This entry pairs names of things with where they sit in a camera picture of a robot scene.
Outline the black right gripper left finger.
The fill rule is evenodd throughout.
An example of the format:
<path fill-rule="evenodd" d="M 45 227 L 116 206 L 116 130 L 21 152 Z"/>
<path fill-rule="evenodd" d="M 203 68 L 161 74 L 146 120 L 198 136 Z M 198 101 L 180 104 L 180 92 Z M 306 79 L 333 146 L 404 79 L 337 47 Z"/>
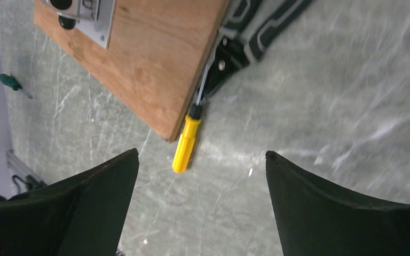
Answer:
<path fill-rule="evenodd" d="M 0 199 L 0 255 L 115 255 L 139 169 L 137 149 Z"/>

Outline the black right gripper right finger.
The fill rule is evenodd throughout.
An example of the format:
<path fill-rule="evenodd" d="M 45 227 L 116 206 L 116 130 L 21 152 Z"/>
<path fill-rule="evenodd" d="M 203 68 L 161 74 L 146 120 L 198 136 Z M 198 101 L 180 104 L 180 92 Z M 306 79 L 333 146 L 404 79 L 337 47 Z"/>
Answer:
<path fill-rule="evenodd" d="M 410 255 L 410 204 L 347 189 L 274 151 L 265 157 L 284 255 Z"/>

